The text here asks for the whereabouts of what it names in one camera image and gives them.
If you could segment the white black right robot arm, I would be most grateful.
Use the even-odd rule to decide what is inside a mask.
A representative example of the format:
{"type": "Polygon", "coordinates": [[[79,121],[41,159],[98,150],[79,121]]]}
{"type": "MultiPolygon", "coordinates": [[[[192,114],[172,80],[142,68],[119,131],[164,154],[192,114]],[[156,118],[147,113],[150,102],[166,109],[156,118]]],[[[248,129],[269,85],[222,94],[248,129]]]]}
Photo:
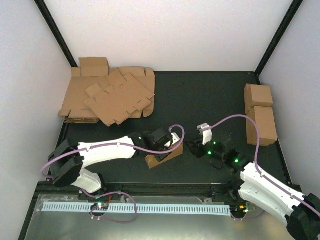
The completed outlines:
{"type": "Polygon", "coordinates": [[[222,142],[203,144],[202,140],[187,140],[191,153],[201,158],[213,158],[222,163],[233,181],[227,189],[228,198],[241,199],[269,213],[286,226],[295,240],[316,240],[320,235],[320,199],[285,185],[265,170],[256,167],[239,151],[228,149],[222,142]]]}

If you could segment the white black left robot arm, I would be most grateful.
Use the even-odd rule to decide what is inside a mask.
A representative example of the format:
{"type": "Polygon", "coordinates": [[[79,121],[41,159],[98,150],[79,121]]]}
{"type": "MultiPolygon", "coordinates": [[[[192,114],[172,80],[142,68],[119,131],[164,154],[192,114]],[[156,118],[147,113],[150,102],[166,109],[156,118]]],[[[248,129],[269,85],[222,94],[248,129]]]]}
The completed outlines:
{"type": "Polygon", "coordinates": [[[72,153],[49,166],[53,185],[57,188],[72,185],[85,190],[95,199],[101,200],[107,195],[108,188],[104,185],[102,175],[87,170],[87,167],[102,162],[131,159],[148,154],[133,146],[152,152],[161,152],[161,154],[155,155],[156,160],[161,162],[170,155],[166,151],[180,140],[175,132],[162,128],[154,132],[135,132],[116,140],[103,142],[85,143],[66,139],[49,155],[49,162],[72,151],[80,149],[84,149],[84,151],[72,153]]]}

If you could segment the folded cardboard box front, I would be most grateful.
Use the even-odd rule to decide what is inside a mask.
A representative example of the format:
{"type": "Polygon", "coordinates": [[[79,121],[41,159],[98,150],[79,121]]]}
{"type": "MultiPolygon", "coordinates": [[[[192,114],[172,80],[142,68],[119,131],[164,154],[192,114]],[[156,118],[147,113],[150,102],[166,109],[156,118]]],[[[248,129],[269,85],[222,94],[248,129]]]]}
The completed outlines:
{"type": "MultiPolygon", "coordinates": [[[[257,125],[260,146],[267,147],[278,140],[274,112],[271,107],[255,106],[248,112],[247,116],[257,125]]],[[[257,145],[256,128],[248,119],[246,120],[246,138],[247,144],[257,145]]]]}

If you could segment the small folded cardboard box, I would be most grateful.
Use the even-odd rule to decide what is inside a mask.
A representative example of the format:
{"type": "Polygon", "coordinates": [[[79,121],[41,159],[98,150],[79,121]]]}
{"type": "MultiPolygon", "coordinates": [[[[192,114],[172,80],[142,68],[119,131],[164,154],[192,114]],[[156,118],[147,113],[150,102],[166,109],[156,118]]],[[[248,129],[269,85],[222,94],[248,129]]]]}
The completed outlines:
{"type": "Polygon", "coordinates": [[[109,63],[105,57],[80,57],[82,77],[106,77],[109,75],[109,63]]]}

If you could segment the loose top cardboard blank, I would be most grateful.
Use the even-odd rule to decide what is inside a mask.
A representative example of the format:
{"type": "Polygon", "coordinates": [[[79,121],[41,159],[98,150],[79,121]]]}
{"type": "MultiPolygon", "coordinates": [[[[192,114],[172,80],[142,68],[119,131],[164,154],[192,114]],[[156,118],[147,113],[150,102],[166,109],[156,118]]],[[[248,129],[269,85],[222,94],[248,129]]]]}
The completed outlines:
{"type": "Polygon", "coordinates": [[[155,97],[153,89],[130,72],[123,75],[118,69],[85,92],[89,96],[85,105],[108,127],[122,124],[135,112],[143,112],[155,97]]]}

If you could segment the stack of flat cardboard blanks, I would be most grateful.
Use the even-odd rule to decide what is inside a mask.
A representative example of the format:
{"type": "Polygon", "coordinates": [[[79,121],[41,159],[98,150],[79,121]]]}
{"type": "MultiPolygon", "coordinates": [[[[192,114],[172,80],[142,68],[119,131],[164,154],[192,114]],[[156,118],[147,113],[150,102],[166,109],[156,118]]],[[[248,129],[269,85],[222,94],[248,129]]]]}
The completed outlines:
{"type": "Polygon", "coordinates": [[[71,80],[58,113],[67,123],[120,125],[149,117],[155,108],[156,76],[147,67],[111,68],[102,75],[83,76],[71,69],[71,80]]]}

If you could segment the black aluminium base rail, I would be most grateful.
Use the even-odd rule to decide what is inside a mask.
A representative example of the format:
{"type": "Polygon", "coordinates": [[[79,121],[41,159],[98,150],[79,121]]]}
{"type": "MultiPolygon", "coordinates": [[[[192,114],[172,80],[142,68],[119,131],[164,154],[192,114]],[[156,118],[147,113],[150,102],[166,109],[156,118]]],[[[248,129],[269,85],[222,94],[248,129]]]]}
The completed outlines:
{"type": "MultiPolygon", "coordinates": [[[[124,192],[132,197],[200,197],[218,202],[235,201],[236,192],[227,184],[186,184],[186,183],[107,183],[102,189],[93,193],[99,196],[111,192],[124,192]]],[[[71,194],[86,199],[83,191],[75,186],[55,187],[53,183],[41,181],[37,184],[35,195],[71,194]]]]}

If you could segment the metal base plate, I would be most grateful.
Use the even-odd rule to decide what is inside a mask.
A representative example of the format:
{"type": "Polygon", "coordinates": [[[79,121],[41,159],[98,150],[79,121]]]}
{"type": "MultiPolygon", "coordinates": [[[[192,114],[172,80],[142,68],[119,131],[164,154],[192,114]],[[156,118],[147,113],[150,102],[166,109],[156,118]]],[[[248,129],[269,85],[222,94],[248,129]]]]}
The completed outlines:
{"type": "Polygon", "coordinates": [[[286,227],[260,209],[247,220],[229,216],[139,214],[129,224],[93,219],[87,212],[47,212],[36,203],[25,240],[290,240],[286,227]]]}

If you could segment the black left corner frame post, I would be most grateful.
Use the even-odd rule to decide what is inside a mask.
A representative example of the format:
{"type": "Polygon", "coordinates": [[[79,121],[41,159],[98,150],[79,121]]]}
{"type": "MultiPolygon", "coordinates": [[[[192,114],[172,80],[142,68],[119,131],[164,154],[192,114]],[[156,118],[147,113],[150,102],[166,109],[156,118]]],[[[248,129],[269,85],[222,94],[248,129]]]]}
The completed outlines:
{"type": "Polygon", "coordinates": [[[60,49],[62,50],[66,60],[68,61],[69,65],[72,68],[77,68],[78,64],[76,63],[76,60],[71,53],[58,25],[56,24],[56,21],[54,20],[54,17],[52,16],[46,2],[44,0],[34,0],[34,3],[36,4],[39,12],[41,13],[43,19],[45,20],[47,26],[49,27],[52,35],[54,36],[57,44],[59,45],[60,49]]]}

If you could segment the black corner frame post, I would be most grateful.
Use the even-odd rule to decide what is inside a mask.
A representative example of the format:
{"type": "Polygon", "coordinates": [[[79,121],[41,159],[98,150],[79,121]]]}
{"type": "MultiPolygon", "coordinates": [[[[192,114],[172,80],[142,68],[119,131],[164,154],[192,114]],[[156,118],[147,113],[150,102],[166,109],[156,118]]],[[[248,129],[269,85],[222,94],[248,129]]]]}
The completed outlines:
{"type": "Polygon", "coordinates": [[[296,13],[300,9],[304,0],[293,0],[286,11],[280,25],[278,26],[274,36],[272,37],[265,53],[263,54],[256,70],[254,71],[255,76],[258,78],[266,67],[267,63],[271,59],[274,51],[276,50],[278,44],[280,43],[282,37],[286,33],[288,27],[290,26],[292,20],[294,19],[296,13]]]}
{"type": "Polygon", "coordinates": [[[46,2],[44,0],[34,0],[34,3],[36,4],[39,12],[41,13],[43,19],[45,20],[47,26],[49,27],[52,35],[54,36],[57,44],[59,45],[60,49],[62,50],[66,60],[68,61],[69,65],[72,68],[77,68],[78,64],[76,63],[76,60],[71,53],[58,25],[56,24],[56,21],[54,20],[54,17],[52,16],[46,2]]]}

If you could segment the black right corner frame post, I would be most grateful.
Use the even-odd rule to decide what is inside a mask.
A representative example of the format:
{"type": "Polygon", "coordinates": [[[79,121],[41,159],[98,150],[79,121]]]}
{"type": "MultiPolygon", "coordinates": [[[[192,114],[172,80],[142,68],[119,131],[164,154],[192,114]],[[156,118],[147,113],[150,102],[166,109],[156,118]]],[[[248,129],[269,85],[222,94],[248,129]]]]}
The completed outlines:
{"type": "Polygon", "coordinates": [[[271,59],[274,51],[276,50],[278,44],[280,43],[282,37],[286,33],[288,27],[290,26],[292,20],[294,19],[296,13],[300,9],[304,0],[293,0],[286,11],[280,25],[278,26],[274,36],[272,37],[265,53],[263,54],[256,70],[254,71],[255,76],[258,78],[266,67],[267,63],[271,59]]]}

